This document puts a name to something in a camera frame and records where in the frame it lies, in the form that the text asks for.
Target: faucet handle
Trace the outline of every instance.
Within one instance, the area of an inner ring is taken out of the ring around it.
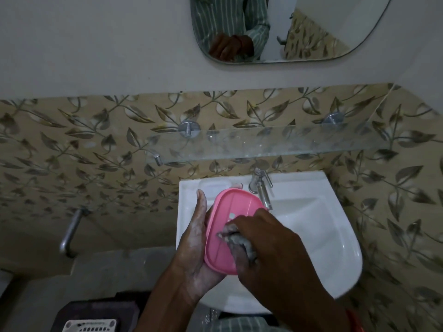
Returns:
[[[266,177],[266,180],[268,181],[269,187],[273,188],[274,185],[272,184],[271,178],[269,178],[268,173],[266,171],[264,172],[264,176]]]

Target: white sink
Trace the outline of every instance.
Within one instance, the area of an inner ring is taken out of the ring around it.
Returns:
[[[325,289],[334,298],[357,282],[362,271],[362,252],[345,212],[322,171],[273,173],[274,188],[268,188],[271,213],[300,235]],[[234,183],[248,189],[251,176],[217,177],[180,181],[177,240],[191,220],[197,203],[195,191],[202,189],[210,207],[218,193]],[[209,291],[201,303],[225,312],[266,313],[237,276],[227,276]]]

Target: plastic container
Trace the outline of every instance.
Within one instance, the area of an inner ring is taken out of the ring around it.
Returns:
[[[237,216],[252,216],[265,208],[258,197],[241,189],[226,189],[215,198],[206,230],[205,262],[212,270],[237,275],[234,258],[228,245],[217,236],[224,225]]]

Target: chrome faucet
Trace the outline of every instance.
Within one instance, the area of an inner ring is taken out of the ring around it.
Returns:
[[[249,190],[253,194],[258,194],[258,197],[260,198],[263,205],[268,209],[272,210],[271,201],[269,200],[268,190],[266,189],[266,185],[264,184],[263,178],[266,179],[266,181],[269,184],[270,188],[273,188],[274,185],[271,182],[271,179],[268,176],[268,173],[266,170],[269,168],[269,163],[263,160],[258,160],[255,168],[254,173],[252,174],[252,179],[249,184]]]

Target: hand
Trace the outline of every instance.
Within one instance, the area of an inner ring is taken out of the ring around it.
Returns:
[[[242,189],[242,184],[233,188]],[[225,275],[209,268],[204,262],[206,246],[206,223],[211,209],[202,190],[197,190],[197,205],[191,221],[183,233],[171,267],[184,277],[185,291],[197,303],[204,294],[220,283]]]
[[[238,278],[264,307],[294,331],[350,331],[345,310],[323,288],[297,234],[262,208],[227,226],[233,224],[257,252],[251,264],[241,246],[229,245]]]
[[[233,61],[240,53],[242,43],[239,38],[219,33],[212,41],[209,55],[221,61]]]

